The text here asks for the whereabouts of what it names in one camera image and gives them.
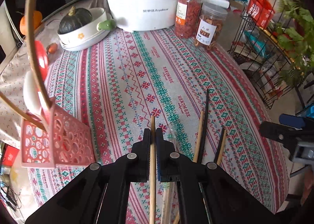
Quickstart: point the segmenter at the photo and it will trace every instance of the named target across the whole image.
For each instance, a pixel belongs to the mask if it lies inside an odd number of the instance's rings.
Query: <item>jar of goji berries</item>
[[[194,45],[205,51],[215,46],[228,12],[215,4],[203,2],[196,27]]]
[[[189,38],[193,35],[197,24],[202,0],[178,0],[175,17],[175,35]]]

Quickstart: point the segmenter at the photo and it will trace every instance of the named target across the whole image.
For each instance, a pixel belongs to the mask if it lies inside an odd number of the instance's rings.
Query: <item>dark green pumpkin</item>
[[[84,8],[75,8],[72,6],[69,13],[65,15],[60,24],[58,34],[67,34],[76,29],[85,26],[86,24],[92,22],[92,14],[89,10]]]

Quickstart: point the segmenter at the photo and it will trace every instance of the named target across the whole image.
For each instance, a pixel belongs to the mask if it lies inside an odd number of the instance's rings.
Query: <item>pink plastic basket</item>
[[[49,112],[48,134],[22,121],[22,166],[56,168],[95,162],[89,127],[56,105],[54,99]]]

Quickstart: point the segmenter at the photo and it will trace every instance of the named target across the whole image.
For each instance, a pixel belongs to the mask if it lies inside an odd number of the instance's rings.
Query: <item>striped tablecloth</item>
[[[276,212],[288,193],[282,148],[260,137],[266,110],[244,73],[219,46],[203,53],[191,39],[177,38],[173,28],[134,33],[117,28],[88,49],[63,51],[48,77],[50,96],[90,126],[95,156],[104,165],[142,139],[150,115],[156,116],[164,136],[176,127],[180,152],[192,158],[207,88],[210,112],[203,163],[213,160],[224,125],[228,136],[221,166]],[[29,169],[38,204],[82,170]],[[157,183],[157,223],[162,193]],[[174,216],[176,193],[173,208]],[[148,223],[148,213],[149,184],[132,183],[127,223]]]

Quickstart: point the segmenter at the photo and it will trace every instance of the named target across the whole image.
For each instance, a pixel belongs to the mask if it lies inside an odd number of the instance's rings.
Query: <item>jar lid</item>
[[[203,2],[202,10],[206,11],[208,13],[211,13],[213,15],[216,15],[216,16],[225,17],[228,14],[228,12],[224,8],[222,8],[218,5],[209,3],[209,2]]]

